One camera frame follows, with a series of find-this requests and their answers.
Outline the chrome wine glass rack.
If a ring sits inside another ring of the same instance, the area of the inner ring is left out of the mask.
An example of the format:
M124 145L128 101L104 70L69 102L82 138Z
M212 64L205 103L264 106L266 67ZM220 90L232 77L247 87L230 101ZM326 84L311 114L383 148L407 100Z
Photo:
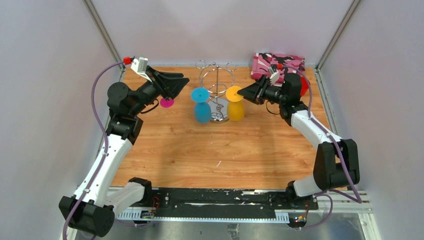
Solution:
M195 63L195 67L200 70L198 75L198 80L200 86L205 88L204 79L210 73L216 73L215 83L210 87L207 87L207 91L209 92L209 99L207 103L211 108L211 118L210 121L212 123L222 124L229 120L228 117L228 104L229 101L225 99L225 94L227 90L234 86L235 83L235 75L234 72L238 69L238 66L229 67L232 63L228 62L225 67L221 67L216 62L212 62L207 64L204 60L199 60L199 63L202 63L203 66L198 66L198 63ZM220 81L220 72L227 72L231 76L231 83L227 85Z

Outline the magenta wine glass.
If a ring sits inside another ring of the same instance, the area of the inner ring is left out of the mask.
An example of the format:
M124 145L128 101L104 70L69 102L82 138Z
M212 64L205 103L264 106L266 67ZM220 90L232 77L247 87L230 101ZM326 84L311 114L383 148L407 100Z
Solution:
M175 101L173 99L166 99L166 98L162 98L159 101L159 104L161 107L163 108L170 108L174 105Z

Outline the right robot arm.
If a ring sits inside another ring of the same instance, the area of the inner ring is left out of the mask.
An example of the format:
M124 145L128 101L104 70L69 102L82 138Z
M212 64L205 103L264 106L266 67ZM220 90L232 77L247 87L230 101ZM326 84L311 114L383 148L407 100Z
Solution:
M288 183L285 201L298 209L306 198L336 188L354 188L360 181L359 154L353 139L344 139L322 125L301 101L302 78L288 73L282 86L274 86L267 75L237 91L256 105L278 104L279 115L298 130L316 149L312 174Z

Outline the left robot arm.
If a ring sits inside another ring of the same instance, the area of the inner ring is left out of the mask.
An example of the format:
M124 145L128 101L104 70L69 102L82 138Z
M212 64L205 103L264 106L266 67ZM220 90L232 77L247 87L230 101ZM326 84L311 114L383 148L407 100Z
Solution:
M124 82L115 82L107 90L110 121L100 124L103 144L87 176L72 196L63 196L59 209L65 219L62 239L69 239L74 229L103 237L112 228L116 216L131 205L159 207L149 180L133 177L115 193L109 187L123 159L134 146L143 125L141 114L154 110L158 97L175 99L189 79L182 73L162 72L148 67L145 82L131 89Z

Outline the red wine glass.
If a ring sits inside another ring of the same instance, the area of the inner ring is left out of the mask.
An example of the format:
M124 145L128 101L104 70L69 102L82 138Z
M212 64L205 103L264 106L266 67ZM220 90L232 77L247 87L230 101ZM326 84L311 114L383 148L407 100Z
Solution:
M300 82L301 82L300 96L303 97L308 92L309 87L308 87L308 82L303 76L300 77Z

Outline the yellow wine glass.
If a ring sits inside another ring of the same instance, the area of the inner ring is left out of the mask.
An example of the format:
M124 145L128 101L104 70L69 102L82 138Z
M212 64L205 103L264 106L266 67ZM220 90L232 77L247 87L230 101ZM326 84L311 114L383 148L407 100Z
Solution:
M245 108L242 103L244 97L238 93L242 88L240 86L231 86L226 90L225 96L229 101L227 114L231 121L241 121L245 116Z

